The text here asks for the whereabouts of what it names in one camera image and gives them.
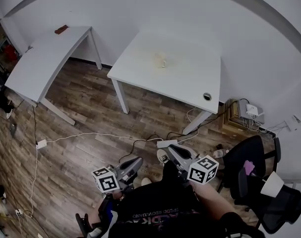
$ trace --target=chair armrest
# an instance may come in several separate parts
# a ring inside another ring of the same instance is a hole
[[[239,172],[239,196],[245,197],[248,194],[247,175],[243,167]]]
[[[273,150],[269,153],[266,153],[264,155],[264,159],[266,160],[266,159],[275,157],[273,171],[276,171],[277,170],[277,164],[280,162],[280,159],[281,159],[280,141],[279,141],[278,137],[276,137],[274,139],[274,144],[275,144],[275,150]]]

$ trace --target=wooden floor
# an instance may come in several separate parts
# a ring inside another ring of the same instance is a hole
[[[35,109],[37,140],[56,140],[85,132],[143,139],[156,133],[165,138],[170,131],[182,132],[189,123],[186,112],[192,106],[129,85],[124,85],[124,90],[130,113],[124,114],[112,82],[107,78],[108,71],[68,61],[54,80],[47,98],[76,120],[76,124],[71,126],[40,104]],[[20,103],[20,97],[14,93],[8,91],[7,95],[15,105]],[[199,112],[199,109],[191,111],[190,119]],[[15,205],[13,196],[18,208],[31,210],[30,194],[36,165],[32,107],[24,102],[14,110],[12,118],[17,123],[14,138],[9,134],[9,123],[0,118],[0,170],[7,173],[10,186],[3,172],[0,173],[0,184],[5,186],[11,211]],[[238,144],[239,141],[221,134],[217,128],[218,121],[212,122],[200,128],[197,137],[183,144],[201,154],[211,154],[220,143],[226,149]],[[132,140],[124,138],[83,135],[49,143],[39,150],[38,178],[33,195],[34,216],[50,238],[81,236],[75,214],[88,213],[101,197],[90,172],[107,164],[116,165],[120,157],[130,152],[132,143]],[[266,152],[270,151],[272,143],[265,144]],[[161,179],[162,167],[156,150],[154,141],[136,143],[133,154],[144,158],[135,180],[137,185],[143,177],[153,181]],[[218,183],[217,178],[213,180],[214,186]],[[233,202],[227,189],[223,189],[221,194]],[[252,212],[245,212],[242,206],[235,208],[244,221],[255,225],[257,218]],[[2,221],[2,224],[10,237],[20,237],[17,220]],[[22,228],[24,238],[37,237],[38,233],[46,237],[34,219],[23,219]]]

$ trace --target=power adapter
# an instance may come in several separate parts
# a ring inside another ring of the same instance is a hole
[[[23,215],[23,211],[22,211],[22,210],[18,209],[18,210],[15,210],[15,211],[16,211],[16,215],[17,215],[18,217],[20,217],[20,216]]]
[[[40,142],[38,142],[36,147],[39,150],[39,149],[44,148],[46,146],[47,146],[47,141],[44,139],[44,140],[41,140]]]
[[[258,109],[254,105],[246,104],[246,113],[250,116],[258,116]]]

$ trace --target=white table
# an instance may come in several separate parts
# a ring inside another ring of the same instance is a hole
[[[74,125],[75,121],[56,108],[45,97],[55,77],[77,48],[87,37],[97,68],[102,69],[90,26],[69,27],[61,34],[54,30],[37,38],[19,60],[5,86],[14,90],[34,107],[40,102],[59,117]]]
[[[165,55],[166,68],[156,67],[155,54]],[[218,112],[220,75],[220,56],[204,45],[151,32],[138,33],[108,73],[126,114],[129,107],[122,82],[203,109],[183,130],[184,135]],[[203,98],[204,93],[211,95],[210,101]]]

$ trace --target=black t-shirt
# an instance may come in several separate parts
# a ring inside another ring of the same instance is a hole
[[[236,213],[227,213],[220,220],[211,219],[197,200],[192,187],[178,183],[155,182],[137,188],[119,204],[118,221],[109,237],[200,237],[224,238],[225,232],[237,230],[262,232],[248,226]]]

